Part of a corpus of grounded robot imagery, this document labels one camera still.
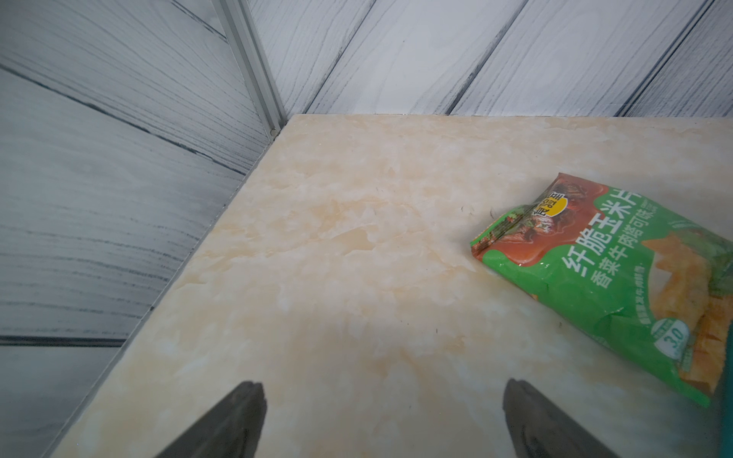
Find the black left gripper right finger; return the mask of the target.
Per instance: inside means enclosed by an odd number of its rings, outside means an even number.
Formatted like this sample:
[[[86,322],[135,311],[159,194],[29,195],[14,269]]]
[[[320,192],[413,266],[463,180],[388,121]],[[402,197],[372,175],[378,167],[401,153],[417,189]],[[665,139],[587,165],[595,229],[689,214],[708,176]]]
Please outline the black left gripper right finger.
[[[507,382],[502,408],[517,457],[618,457],[527,381]]]

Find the teal plastic basket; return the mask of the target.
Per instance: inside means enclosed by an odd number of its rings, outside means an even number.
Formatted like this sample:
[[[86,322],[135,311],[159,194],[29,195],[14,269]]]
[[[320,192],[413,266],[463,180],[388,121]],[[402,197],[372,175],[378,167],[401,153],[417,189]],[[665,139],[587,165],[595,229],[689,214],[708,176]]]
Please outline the teal plastic basket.
[[[729,328],[727,337],[727,358],[723,371],[723,402],[722,422],[720,429],[719,458],[733,457],[732,429],[733,429],[733,359],[732,359],[732,328]]]

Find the aluminium corner post left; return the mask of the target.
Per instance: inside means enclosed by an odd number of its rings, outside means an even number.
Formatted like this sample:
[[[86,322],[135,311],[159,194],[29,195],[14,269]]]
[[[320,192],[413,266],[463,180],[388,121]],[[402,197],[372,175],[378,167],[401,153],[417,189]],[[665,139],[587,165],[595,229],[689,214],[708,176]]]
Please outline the aluminium corner post left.
[[[213,6],[265,133],[274,140],[286,126],[287,114],[248,2],[215,0]]]

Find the green corn chips packet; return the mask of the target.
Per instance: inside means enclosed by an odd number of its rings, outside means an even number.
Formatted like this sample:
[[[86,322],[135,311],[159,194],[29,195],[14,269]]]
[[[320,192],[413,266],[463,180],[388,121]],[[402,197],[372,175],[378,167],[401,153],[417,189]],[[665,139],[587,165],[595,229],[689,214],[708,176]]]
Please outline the green corn chips packet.
[[[561,174],[471,253],[592,339],[708,406],[732,322],[732,243],[658,202]]]

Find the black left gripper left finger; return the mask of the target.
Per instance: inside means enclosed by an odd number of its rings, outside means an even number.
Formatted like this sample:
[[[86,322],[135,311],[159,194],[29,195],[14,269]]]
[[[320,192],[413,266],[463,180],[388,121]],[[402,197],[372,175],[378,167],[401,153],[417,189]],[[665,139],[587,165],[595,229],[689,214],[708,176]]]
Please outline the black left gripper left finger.
[[[242,382],[157,457],[254,457],[266,412],[263,384]]]

